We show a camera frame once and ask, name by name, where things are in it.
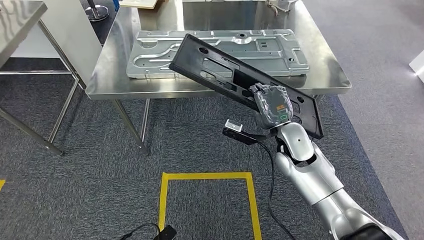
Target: black cable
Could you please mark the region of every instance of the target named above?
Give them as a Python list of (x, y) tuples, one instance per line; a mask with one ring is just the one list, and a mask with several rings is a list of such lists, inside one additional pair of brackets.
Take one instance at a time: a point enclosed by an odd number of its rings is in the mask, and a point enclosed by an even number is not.
[(151, 223), (151, 222), (141, 224), (140, 226), (134, 228), (130, 233), (123, 235), (119, 240), (126, 240), (126, 239), (130, 238), (135, 231), (138, 231), (139, 229), (146, 227), (146, 226), (155, 226), (156, 229), (157, 229), (157, 235), (159, 236), (159, 240), (161, 240), (161, 234), (160, 234), (161, 229), (159, 228), (159, 226), (157, 224), (154, 224), (154, 223)]
[(269, 210), (269, 214), (271, 215), (272, 219), (274, 219), (274, 221), (284, 230), (284, 232), (287, 234), (287, 236), (290, 237), (291, 240), (296, 240), (295, 237), (290, 233), (290, 231), (286, 228), (286, 226), (284, 226), (274, 215), (273, 210), (271, 208), (271, 200), (273, 198), (273, 191), (274, 191), (274, 179), (275, 179), (275, 175), (274, 175), (274, 159), (273, 156), (271, 154), (270, 149), (265, 146), (265, 144), (263, 144), (262, 142), (258, 141), (257, 142), (263, 149), (265, 149), (265, 151), (268, 153), (269, 159), (271, 160), (271, 172), (272, 172), (272, 179), (271, 179), (271, 190), (269, 191), (269, 199), (268, 199), (268, 210)]

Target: gray carpet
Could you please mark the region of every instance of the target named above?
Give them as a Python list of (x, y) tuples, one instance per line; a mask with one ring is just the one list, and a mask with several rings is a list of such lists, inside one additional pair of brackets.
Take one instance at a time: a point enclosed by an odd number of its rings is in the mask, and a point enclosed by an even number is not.
[(408, 66), (424, 50), (424, 1), (304, 2), (352, 82), (340, 100), (384, 190), (424, 239), (424, 84)]
[[(72, 84), (69, 76), (0, 78), (0, 105), (47, 137)], [(123, 102), (140, 127), (143, 100)], [(406, 237), (336, 96), (320, 103), (326, 137), (316, 143), (346, 191)], [(270, 161), (259, 146), (221, 134), (227, 118), (260, 133), (252, 111), (224, 97), (155, 99), (144, 157), (108, 101), (72, 101), (55, 156), (0, 119), (0, 239), (116, 239), (157, 222), (162, 172), (252, 172), (264, 240), (288, 239), (268, 209)], [(328, 239), (318, 216), (279, 174), (273, 209), (300, 240)], [(169, 181), (166, 224), (180, 240), (253, 239), (246, 187), (240, 180)], [(138, 238), (152, 239), (153, 228)]]

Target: stainless steel countertop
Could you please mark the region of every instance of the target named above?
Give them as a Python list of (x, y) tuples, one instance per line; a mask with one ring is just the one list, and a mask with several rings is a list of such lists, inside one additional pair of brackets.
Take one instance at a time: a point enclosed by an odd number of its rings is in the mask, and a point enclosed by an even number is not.
[(46, 10), (42, 1), (0, 0), (0, 68)]
[(93, 100), (183, 98), (216, 93), (190, 79), (135, 79), (126, 73), (139, 30), (292, 29), (310, 71), (279, 81), (310, 95), (345, 94), (351, 83), (340, 67), (304, 3), (279, 1), (289, 13), (274, 11), (264, 1), (158, 2), (155, 9), (121, 7), (103, 46), (86, 93)]

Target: yellow tape marking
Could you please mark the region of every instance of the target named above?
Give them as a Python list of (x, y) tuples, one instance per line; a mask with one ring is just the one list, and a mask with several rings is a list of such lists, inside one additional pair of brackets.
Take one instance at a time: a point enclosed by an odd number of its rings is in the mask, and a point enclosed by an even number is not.
[(161, 230), (165, 227), (165, 213), (167, 208), (167, 194), (169, 180), (211, 180), (211, 179), (245, 179), (250, 204), (254, 240), (262, 240), (259, 224), (258, 206), (256, 204), (255, 188), (251, 172), (205, 172), (205, 173), (162, 173), (159, 200), (158, 225)]
[(2, 190), (2, 187), (5, 183), (6, 183), (6, 179), (0, 179), (0, 191)]

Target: black plastic panel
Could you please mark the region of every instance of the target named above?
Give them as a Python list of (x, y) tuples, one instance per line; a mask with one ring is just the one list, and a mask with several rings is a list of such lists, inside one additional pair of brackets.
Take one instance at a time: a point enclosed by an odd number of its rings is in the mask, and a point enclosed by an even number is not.
[[(211, 62), (204, 64), (205, 61), (212, 61), (231, 70), (232, 76), (221, 76), (211, 71), (207, 68)], [(284, 86), (295, 109), (294, 118), (300, 122), (294, 121), (299, 122), (311, 137), (323, 137), (317, 103), (313, 97), (275, 80), (193, 35), (185, 36), (169, 68), (255, 111), (259, 110), (253, 94), (249, 91), (250, 86), (255, 83)]]

